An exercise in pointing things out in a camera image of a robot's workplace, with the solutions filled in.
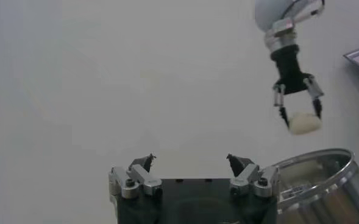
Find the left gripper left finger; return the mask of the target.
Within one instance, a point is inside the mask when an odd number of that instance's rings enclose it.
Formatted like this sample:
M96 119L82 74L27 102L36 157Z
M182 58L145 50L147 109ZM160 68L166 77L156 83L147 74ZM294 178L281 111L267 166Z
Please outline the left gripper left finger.
M113 166L108 172L109 193L126 200L138 198L144 194L160 197L163 193L163 181L150 174L153 154L134 159L128 168Z

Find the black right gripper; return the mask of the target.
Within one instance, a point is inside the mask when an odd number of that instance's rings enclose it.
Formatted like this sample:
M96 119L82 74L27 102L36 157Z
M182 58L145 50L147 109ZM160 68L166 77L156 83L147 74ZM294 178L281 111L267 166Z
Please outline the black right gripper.
M289 45L271 53L271 60L275 63L280 78L273 86L274 107L279 109L279 115L287 128L290 127L288 114L284 104L284 95L308 91L311 96L315 115L322 118L322 103L320 97L324 95L315 77L300 70L297 54L299 46Z

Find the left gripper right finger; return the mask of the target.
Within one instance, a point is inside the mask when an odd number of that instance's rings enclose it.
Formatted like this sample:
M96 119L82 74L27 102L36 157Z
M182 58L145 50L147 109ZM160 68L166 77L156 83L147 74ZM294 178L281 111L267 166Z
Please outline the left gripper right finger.
M233 154L228 154L226 158L229 160L234 176L229 180L229 190L232 195L254 194L256 197L269 198L278 194L279 168L277 166L261 169L249 158Z

